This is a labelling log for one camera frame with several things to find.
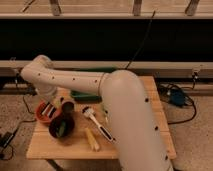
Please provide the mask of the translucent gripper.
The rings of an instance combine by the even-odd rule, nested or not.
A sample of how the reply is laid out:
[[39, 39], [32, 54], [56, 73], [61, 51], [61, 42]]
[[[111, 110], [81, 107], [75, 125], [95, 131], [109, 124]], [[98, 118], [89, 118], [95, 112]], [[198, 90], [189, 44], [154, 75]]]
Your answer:
[[55, 99], [57, 88], [47, 84], [36, 84], [35, 89], [37, 94], [45, 101], [51, 102]]

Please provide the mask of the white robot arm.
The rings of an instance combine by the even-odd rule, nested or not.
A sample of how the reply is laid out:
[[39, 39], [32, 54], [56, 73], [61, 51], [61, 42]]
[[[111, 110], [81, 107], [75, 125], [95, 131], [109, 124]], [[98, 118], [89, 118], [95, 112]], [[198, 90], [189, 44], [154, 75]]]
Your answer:
[[56, 70], [50, 58], [39, 55], [23, 67], [21, 77], [48, 101], [59, 87], [99, 95], [122, 171], [174, 171], [144, 83], [135, 73]]

